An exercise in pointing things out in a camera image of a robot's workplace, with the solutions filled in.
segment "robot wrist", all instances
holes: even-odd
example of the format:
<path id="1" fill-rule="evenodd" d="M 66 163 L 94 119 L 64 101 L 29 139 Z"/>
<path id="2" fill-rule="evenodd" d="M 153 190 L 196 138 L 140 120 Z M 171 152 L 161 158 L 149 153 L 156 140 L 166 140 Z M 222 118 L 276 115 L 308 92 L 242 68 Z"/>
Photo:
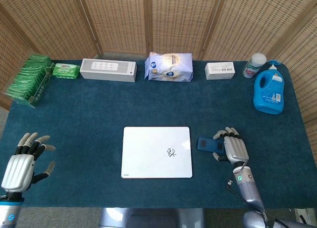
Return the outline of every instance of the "robot wrist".
<path id="1" fill-rule="evenodd" d="M 6 195 L 0 197 L 0 205 L 1 203 L 23 203 L 24 197 L 22 197 L 21 192 L 7 192 Z"/>
<path id="2" fill-rule="evenodd" d="M 246 163 L 245 162 L 242 162 L 242 161 L 237 161 L 233 164 L 233 167 L 236 169 L 238 167 L 242 167 L 243 165 L 245 165 Z"/>

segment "blue felt surface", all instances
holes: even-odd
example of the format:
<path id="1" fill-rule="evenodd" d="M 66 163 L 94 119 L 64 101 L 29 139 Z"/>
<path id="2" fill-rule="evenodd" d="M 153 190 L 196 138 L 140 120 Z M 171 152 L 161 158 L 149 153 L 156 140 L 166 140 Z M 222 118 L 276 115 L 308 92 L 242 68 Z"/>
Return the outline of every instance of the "blue felt surface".
<path id="1" fill-rule="evenodd" d="M 225 126 L 242 135 L 266 207 L 317 204 L 317 170 L 285 66 L 278 68 L 285 79 L 284 111 L 268 115 L 253 107 L 254 79 L 241 74 L 245 62 L 234 63 L 231 80 L 207 81 L 206 62 L 194 61 L 190 83 L 145 81 L 144 64 L 137 63 L 135 83 L 52 78 L 37 108 L 12 105 L 0 142 L 0 174 L 26 132 L 49 134 L 57 147 L 38 160 L 37 173 L 51 160 L 56 167 L 24 194 L 26 206 L 244 207 L 225 189 L 232 166 L 196 150 L 198 137 Z M 193 177 L 122 179 L 126 126 L 189 126 Z"/>

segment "woven rattan screen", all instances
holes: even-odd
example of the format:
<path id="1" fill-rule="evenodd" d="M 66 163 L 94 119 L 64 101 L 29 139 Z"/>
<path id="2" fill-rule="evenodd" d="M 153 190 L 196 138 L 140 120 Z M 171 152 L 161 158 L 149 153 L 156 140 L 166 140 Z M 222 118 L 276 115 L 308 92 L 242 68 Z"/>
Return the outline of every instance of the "woven rattan screen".
<path id="1" fill-rule="evenodd" d="M 311 0 L 225 0 L 204 59 L 267 54 Z"/>
<path id="2" fill-rule="evenodd" d="M 143 0 L 84 0 L 103 51 L 146 54 Z"/>
<path id="3" fill-rule="evenodd" d="M 198 57 L 214 0 L 152 0 L 153 51 Z"/>
<path id="4" fill-rule="evenodd" d="M 76 0 L 0 0 L 40 53 L 81 59 L 97 53 Z"/>
<path id="5" fill-rule="evenodd" d="M 27 58 L 30 49 L 22 44 L 16 36 L 0 21 L 0 106 L 9 109 L 11 99 L 2 94 L 4 87 Z"/>
<path id="6" fill-rule="evenodd" d="M 317 124 L 306 128 L 309 142 L 311 143 L 313 156 L 317 165 Z"/>
<path id="7" fill-rule="evenodd" d="M 277 59 L 289 69 L 303 117 L 317 112 L 317 15 Z"/>

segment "white pump cap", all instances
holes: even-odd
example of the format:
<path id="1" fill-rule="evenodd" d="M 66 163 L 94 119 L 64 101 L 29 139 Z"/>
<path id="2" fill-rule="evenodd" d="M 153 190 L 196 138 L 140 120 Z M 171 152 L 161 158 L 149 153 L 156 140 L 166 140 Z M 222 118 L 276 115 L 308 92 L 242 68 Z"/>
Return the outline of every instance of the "white pump cap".
<path id="1" fill-rule="evenodd" d="M 272 65 L 269 67 L 269 70 L 277 70 L 277 67 L 274 66 L 274 64 L 272 64 Z"/>

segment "wet wipes package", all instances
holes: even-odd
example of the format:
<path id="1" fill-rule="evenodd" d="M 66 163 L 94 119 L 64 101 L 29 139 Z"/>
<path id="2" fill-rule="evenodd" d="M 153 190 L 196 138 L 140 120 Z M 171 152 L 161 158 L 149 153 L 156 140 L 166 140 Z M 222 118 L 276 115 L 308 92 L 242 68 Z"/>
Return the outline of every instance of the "wet wipes package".
<path id="1" fill-rule="evenodd" d="M 150 52 L 145 61 L 145 76 L 155 81 L 184 81 L 193 78 L 193 63 L 191 53 L 157 54 Z"/>

